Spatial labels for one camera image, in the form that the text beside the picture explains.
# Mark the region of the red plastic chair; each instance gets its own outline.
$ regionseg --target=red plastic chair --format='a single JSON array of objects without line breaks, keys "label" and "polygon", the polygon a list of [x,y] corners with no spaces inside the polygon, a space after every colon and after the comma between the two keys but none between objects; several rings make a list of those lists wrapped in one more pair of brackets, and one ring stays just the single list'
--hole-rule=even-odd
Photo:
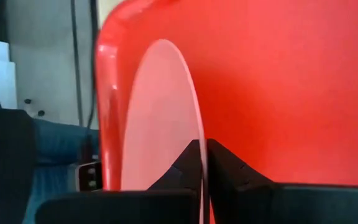
[{"label": "red plastic chair", "polygon": [[132,81],[157,39],[184,55],[207,138],[275,181],[358,185],[358,0],[128,0],[97,46],[106,190],[119,189]]}]

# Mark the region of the blue jeans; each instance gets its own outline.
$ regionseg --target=blue jeans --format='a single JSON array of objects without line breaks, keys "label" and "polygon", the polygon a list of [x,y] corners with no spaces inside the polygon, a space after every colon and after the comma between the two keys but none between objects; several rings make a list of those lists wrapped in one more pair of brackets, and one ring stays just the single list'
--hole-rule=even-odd
[{"label": "blue jeans", "polygon": [[[78,161],[78,152],[86,128],[35,119],[38,166],[34,170],[32,194],[25,215],[25,224],[35,223],[35,213],[46,200],[69,193],[68,166]],[[99,154],[99,131],[89,132],[94,154]]]}]

